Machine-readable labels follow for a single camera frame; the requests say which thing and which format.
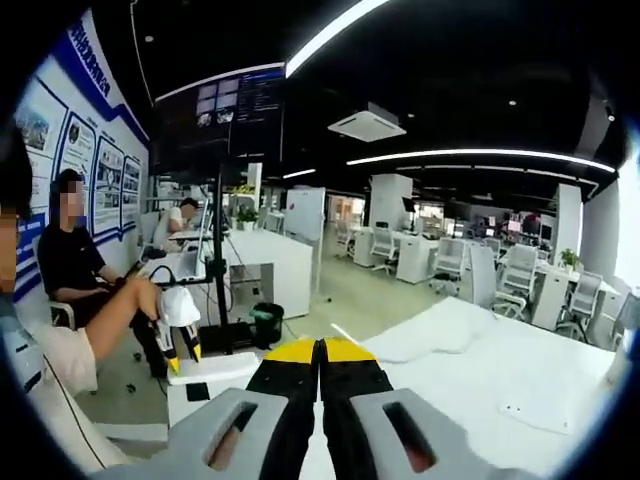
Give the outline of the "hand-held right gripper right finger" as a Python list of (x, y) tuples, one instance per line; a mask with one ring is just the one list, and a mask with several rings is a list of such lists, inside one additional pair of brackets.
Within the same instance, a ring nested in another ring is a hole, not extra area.
[(323, 430), (338, 479), (521, 479), (469, 446), (464, 428), (348, 340), (320, 342)]

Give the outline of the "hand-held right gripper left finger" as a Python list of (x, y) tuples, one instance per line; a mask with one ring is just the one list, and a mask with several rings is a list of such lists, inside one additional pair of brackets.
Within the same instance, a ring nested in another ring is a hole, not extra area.
[(166, 450), (96, 479), (298, 479), (314, 430), (318, 356), (305, 338), (269, 352), (244, 389), (228, 388), (169, 432)]

